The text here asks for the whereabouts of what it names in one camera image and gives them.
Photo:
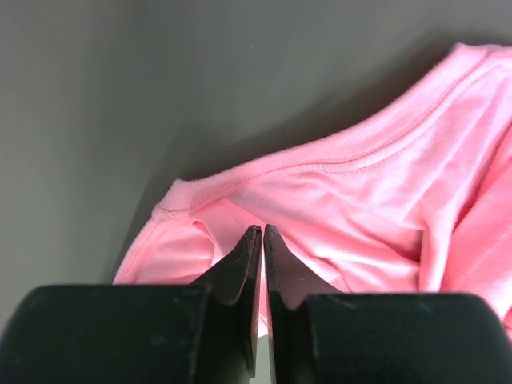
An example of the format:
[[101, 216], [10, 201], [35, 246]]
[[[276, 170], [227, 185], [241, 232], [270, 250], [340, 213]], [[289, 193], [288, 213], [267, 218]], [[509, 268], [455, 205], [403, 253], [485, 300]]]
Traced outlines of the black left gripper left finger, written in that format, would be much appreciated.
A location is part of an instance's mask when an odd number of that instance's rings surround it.
[[247, 383], [255, 375], [262, 231], [188, 285], [53, 285], [1, 336], [4, 383]]

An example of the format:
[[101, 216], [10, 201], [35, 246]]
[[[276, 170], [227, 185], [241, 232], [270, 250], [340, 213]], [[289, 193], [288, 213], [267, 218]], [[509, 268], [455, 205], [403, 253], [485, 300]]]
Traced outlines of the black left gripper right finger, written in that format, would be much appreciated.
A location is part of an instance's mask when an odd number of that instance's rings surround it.
[[511, 345], [472, 294], [344, 294], [264, 238], [275, 383], [508, 383]]

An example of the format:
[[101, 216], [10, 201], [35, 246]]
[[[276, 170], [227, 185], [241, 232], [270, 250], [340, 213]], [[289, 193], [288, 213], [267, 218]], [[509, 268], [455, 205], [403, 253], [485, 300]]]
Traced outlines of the pink t-shirt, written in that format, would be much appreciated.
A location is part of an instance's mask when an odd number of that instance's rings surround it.
[[175, 181], [114, 282], [187, 284], [267, 224], [343, 292], [472, 293], [509, 329], [510, 48], [457, 45], [356, 126]]

